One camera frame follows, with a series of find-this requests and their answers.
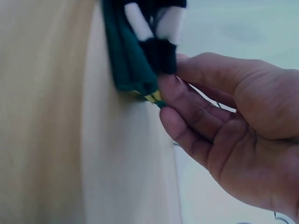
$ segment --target dark green fabric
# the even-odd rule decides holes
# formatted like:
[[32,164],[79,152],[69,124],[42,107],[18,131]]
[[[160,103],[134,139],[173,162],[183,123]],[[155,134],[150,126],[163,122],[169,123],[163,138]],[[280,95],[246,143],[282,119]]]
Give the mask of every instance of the dark green fabric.
[[[136,91],[143,97],[158,90],[157,75],[151,69],[124,14],[122,0],[102,0],[110,62],[115,86]],[[164,102],[155,102],[159,107]]]

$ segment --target beige fabric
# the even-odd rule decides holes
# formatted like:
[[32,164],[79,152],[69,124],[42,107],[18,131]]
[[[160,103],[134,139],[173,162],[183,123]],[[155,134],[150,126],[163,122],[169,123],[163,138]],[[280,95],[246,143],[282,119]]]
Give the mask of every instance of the beige fabric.
[[0,223],[179,224],[158,109],[120,97],[93,0],[0,0]]

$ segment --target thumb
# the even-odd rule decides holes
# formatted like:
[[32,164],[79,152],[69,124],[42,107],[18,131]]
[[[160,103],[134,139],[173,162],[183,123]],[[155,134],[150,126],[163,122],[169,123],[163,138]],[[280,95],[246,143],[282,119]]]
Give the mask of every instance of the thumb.
[[234,95],[236,88],[253,81],[261,72],[276,68],[260,61],[204,53],[196,57],[178,57],[177,76],[192,84],[203,84]]

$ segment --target finger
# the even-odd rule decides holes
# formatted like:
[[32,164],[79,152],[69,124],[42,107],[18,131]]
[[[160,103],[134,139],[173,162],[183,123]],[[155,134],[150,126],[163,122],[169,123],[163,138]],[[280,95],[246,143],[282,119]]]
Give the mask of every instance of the finger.
[[230,111],[227,111],[227,110],[224,110],[222,108],[215,106],[210,101],[206,100],[192,86],[190,86],[189,84],[187,84],[187,85],[190,88],[191,98],[193,98],[197,104],[201,105],[201,107],[205,108],[205,110],[208,110],[211,115],[219,118],[224,123],[228,122],[230,119],[232,119],[234,117],[235,113],[232,113]]
[[234,95],[241,82],[255,79],[260,75],[259,71],[273,67],[259,60],[204,53],[193,58],[178,58],[177,76],[189,83],[204,84]]
[[170,107],[160,112],[161,122],[170,135],[194,160],[207,168],[207,158],[212,147],[200,135],[194,133],[179,113]]
[[201,105],[201,96],[192,93],[188,86],[176,78],[176,76],[160,76],[159,88],[166,104],[174,108],[195,132],[200,133],[212,142],[223,122],[213,116],[215,110],[210,103],[204,107]]
[[192,86],[203,92],[207,97],[210,99],[221,103],[223,105],[226,105],[228,107],[231,107],[233,109],[236,109],[237,106],[235,104],[234,97],[226,92],[222,92],[220,90],[216,90],[212,87],[209,87],[207,85],[202,85],[198,83],[191,83]]

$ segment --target fabric fold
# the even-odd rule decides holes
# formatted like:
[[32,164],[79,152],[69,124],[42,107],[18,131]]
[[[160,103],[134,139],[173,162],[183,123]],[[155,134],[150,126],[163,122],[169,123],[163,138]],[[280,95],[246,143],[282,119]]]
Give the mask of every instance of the fabric fold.
[[[116,88],[136,93],[160,108],[165,103],[158,90],[157,75],[176,72],[175,51],[185,10],[185,0],[175,6],[170,2],[101,1]],[[174,27],[167,28],[171,21],[176,21]]]

